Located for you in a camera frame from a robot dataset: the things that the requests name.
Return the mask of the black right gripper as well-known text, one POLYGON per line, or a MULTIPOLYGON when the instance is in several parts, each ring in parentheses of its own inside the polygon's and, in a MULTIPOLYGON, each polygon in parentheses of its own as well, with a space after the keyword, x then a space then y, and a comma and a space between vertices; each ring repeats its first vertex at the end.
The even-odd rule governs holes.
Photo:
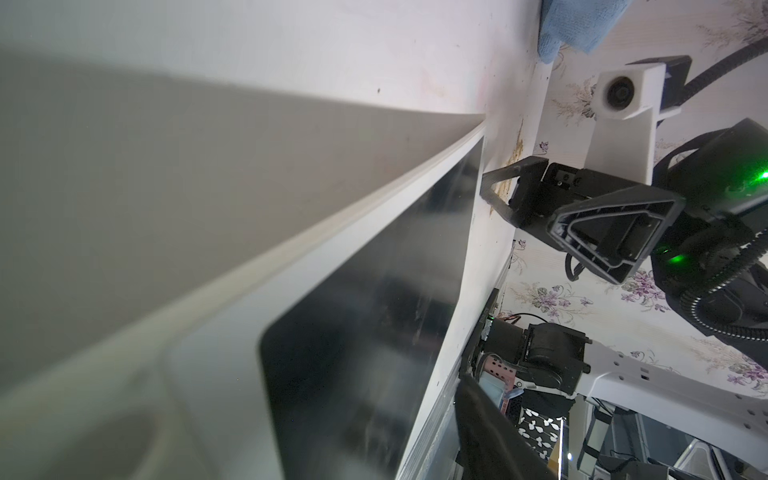
POLYGON ((484 173, 479 195, 504 221, 614 285, 636 273, 686 204, 671 191, 538 156, 484 173), (508 199, 498 184, 510 188, 508 199))

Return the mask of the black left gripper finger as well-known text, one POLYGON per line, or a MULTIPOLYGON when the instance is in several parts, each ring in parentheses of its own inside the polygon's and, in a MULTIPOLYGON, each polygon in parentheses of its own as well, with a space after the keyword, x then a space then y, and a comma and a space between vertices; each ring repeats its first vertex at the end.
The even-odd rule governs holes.
POLYGON ((455 414, 465 479, 554 479, 536 452, 501 414, 478 382, 459 376, 455 414))

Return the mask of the light blue cloth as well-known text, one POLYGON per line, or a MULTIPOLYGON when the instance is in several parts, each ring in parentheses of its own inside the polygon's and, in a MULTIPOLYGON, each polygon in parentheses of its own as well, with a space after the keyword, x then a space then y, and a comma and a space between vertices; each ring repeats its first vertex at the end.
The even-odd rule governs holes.
POLYGON ((632 0, 543 0, 537 53, 551 64, 563 45, 591 53, 615 27, 632 0))

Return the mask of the white drawing tablet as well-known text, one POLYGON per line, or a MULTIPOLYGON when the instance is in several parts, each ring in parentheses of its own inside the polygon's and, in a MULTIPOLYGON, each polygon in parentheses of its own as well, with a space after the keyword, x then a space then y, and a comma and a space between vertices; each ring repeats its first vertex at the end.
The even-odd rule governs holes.
POLYGON ((483 118, 1 52, 1 475, 395 475, 483 118))

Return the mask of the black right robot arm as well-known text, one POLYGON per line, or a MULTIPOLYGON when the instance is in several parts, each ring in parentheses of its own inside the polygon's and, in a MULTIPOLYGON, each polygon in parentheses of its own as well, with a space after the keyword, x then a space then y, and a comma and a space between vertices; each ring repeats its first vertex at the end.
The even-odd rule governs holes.
POLYGON ((767 131, 700 134, 662 158, 658 127, 696 94, 767 51, 750 43, 696 77, 689 56, 606 71, 582 168, 530 156, 488 172, 481 197, 510 225, 621 285, 649 263, 670 308, 702 333, 767 362, 767 131))

